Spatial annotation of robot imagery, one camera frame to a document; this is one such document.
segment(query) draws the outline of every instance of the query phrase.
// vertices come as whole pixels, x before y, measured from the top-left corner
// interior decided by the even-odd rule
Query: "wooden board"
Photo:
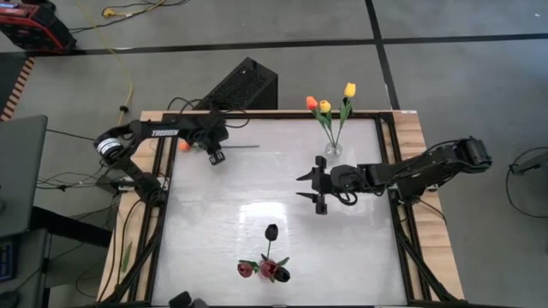
[[[188,111],[185,114],[199,114],[205,113],[208,111]],[[248,113],[264,113],[265,111],[248,111]],[[271,113],[295,113],[303,112],[307,113],[309,111],[293,111],[293,110],[271,110],[268,111]],[[363,112],[391,112],[391,111],[379,111],[379,110],[363,110]],[[145,111],[141,115],[141,120],[152,120],[160,121],[162,116],[166,111]],[[394,111],[394,120],[396,124],[396,132],[398,137],[398,142],[400,150],[402,152],[403,159],[410,158],[421,154],[426,149],[426,144],[422,134],[422,129],[420,127],[419,117],[414,111]],[[390,152],[390,136],[387,134],[387,129],[384,129],[385,132],[385,142],[389,146]],[[165,143],[164,154],[162,157],[161,163],[161,172],[165,173],[165,168],[167,165],[168,158],[168,148],[169,143]],[[144,171],[151,171],[154,161],[154,154],[156,149],[157,140],[149,139],[141,143],[139,149],[133,155],[132,159],[134,162]],[[441,210],[441,205],[439,203],[439,198],[436,193],[428,192],[422,197],[428,204],[433,205],[437,209]],[[122,243],[122,226],[128,216],[128,213],[131,207],[137,201],[137,195],[134,192],[125,193],[120,201],[117,221],[116,221],[116,232],[113,234],[113,237],[116,236],[116,255],[114,258],[114,270],[110,281],[108,280],[110,270],[112,268],[112,252],[113,252],[113,242],[110,243],[109,254],[107,261],[104,266],[103,278],[101,281],[101,287],[99,289],[99,295],[103,292],[105,285],[106,290],[104,292],[103,299],[108,297],[116,285],[117,279],[117,269],[121,256],[121,243]],[[134,262],[135,251],[137,249],[137,243],[139,241],[139,234],[142,225],[142,217],[144,213],[144,206],[142,203],[136,205],[134,211],[131,214],[131,217],[128,220],[127,230],[125,234],[125,246],[132,242],[132,253],[130,254],[130,259],[128,263],[128,269]],[[152,230],[154,229],[156,223],[157,212],[152,213],[152,225],[149,229],[149,237],[152,235]],[[440,218],[439,214],[430,210],[424,205],[417,204],[414,206],[414,216],[417,223],[417,229],[419,233],[420,245],[422,248],[423,258],[426,261],[426,264],[430,267],[432,272],[436,277],[442,282],[445,287],[457,298],[463,298],[461,282],[456,270],[455,259],[453,257],[453,252],[451,249],[449,236],[447,234],[447,228],[444,225],[444,221]],[[416,268],[410,263],[411,276],[413,281],[413,289],[416,299],[420,299],[420,284]],[[143,300],[145,298],[146,291],[146,281],[148,279],[148,272],[150,269],[150,259],[146,262],[140,274],[140,283],[137,292],[137,300]]]

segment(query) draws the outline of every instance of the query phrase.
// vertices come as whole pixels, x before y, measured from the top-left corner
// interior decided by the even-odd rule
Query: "yellow cable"
[[[148,12],[150,10],[153,10],[157,7],[159,7],[160,5],[164,4],[166,0],[160,0],[160,2],[152,5],[151,7],[149,8],[146,8],[146,9],[142,9],[140,11],[134,11],[134,12],[123,12],[123,13],[118,13],[116,12],[113,8],[111,7],[106,7],[103,9],[103,17],[111,17],[111,16],[126,16],[126,17],[129,17],[131,15],[135,15],[135,14],[141,14],[141,13],[145,13],[145,12]]]
[[[80,9],[82,14],[86,17],[87,21],[89,21],[89,23],[92,25],[93,29],[95,29],[95,31],[97,31],[97,34],[101,38],[101,41],[103,42],[104,47],[118,60],[118,62],[120,63],[120,66],[122,67],[123,72],[125,73],[125,75],[127,75],[128,81],[129,81],[129,93],[128,93],[128,98],[126,98],[126,103],[124,104],[124,106],[128,107],[131,104],[131,100],[132,100],[133,95],[134,95],[134,82],[131,79],[131,73],[129,73],[129,69],[126,67],[126,64],[124,64],[124,62],[120,58],[120,56],[118,56],[112,50],[112,48],[109,47],[109,43],[107,42],[106,38],[101,33],[101,30],[99,30],[99,28],[95,24],[95,21],[93,21],[93,18],[84,9],[84,7],[82,6],[82,3],[80,2],[80,0],[74,0],[74,2],[78,6],[78,9]],[[122,124],[123,114],[124,114],[124,112],[121,111],[120,116],[118,117],[118,124],[117,124],[118,126],[120,126],[120,124]]]

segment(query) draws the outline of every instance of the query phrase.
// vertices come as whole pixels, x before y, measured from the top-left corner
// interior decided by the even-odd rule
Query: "red equipment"
[[[0,2],[0,31],[24,50],[69,53],[76,40],[50,4]]]

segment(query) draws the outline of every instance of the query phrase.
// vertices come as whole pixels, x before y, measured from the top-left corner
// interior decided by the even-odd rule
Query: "clear vase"
[[[325,155],[327,157],[340,157],[343,154],[343,147],[340,144],[333,146],[331,142],[325,146]]]

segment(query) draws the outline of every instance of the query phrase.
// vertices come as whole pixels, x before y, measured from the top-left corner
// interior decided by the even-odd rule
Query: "concrete floor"
[[[56,2],[68,27],[86,26],[71,0]],[[131,3],[118,0],[109,3]],[[85,2],[98,16],[106,2]],[[543,33],[541,0],[374,1],[385,38]],[[157,9],[104,29],[116,47],[217,44],[303,39],[371,39],[363,1],[193,0]],[[81,48],[102,48],[93,31],[77,34]],[[548,286],[548,221],[513,210],[504,194],[507,166],[522,151],[548,144],[541,126],[548,111],[545,40],[386,45],[402,109],[418,110],[427,144],[474,135],[494,164],[485,174],[457,176],[440,190],[451,243],[467,299],[474,303],[544,307]],[[0,37],[0,52],[16,48]],[[303,109],[304,97],[336,100],[347,81],[358,84],[356,108],[390,108],[373,45],[264,50],[218,50],[122,56],[135,82],[131,116],[163,110],[174,96],[199,98],[245,56],[280,75],[280,109]],[[95,137],[116,123],[127,81],[112,56],[40,57],[16,117],[46,114],[49,126]],[[98,156],[86,141],[48,134],[41,175],[93,173]],[[548,214],[546,177],[513,179],[522,209]],[[91,188],[40,192],[37,204],[64,215],[105,207],[110,195]],[[93,218],[104,223],[104,217]],[[60,252],[74,243],[57,241]],[[58,283],[74,281],[105,251],[83,247],[58,265]],[[98,280],[82,289],[97,292]],[[74,285],[57,287],[52,307],[80,305]]]

